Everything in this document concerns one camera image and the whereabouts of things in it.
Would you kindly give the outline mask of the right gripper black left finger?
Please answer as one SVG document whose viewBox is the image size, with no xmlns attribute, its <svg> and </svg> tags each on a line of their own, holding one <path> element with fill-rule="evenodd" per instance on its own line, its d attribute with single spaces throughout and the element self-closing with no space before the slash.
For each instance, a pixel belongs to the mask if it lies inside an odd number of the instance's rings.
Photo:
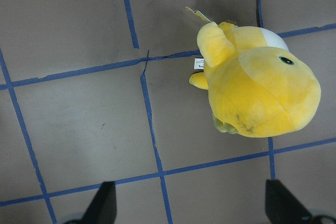
<svg viewBox="0 0 336 224">
<path fill-rule="evenodd" d="M 71 218 L 56 223 L 115 223 L 117 218 L 117 193 L 114 181 L 103 182 L 86 211 L 80 218 Z"/>
</svg>

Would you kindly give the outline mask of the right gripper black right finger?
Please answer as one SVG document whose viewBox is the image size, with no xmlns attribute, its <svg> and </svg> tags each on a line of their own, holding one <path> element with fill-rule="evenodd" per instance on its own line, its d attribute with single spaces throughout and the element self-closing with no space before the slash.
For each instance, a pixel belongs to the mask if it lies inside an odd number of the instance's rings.
<svg viewBox="0 0 336 224">
<path fill-rule="evenodd" d="M 312 214 L 278 179 L 265 183 L 265 213 L 270 223 L 335 223 L 335 217 Z"/>
</svg>

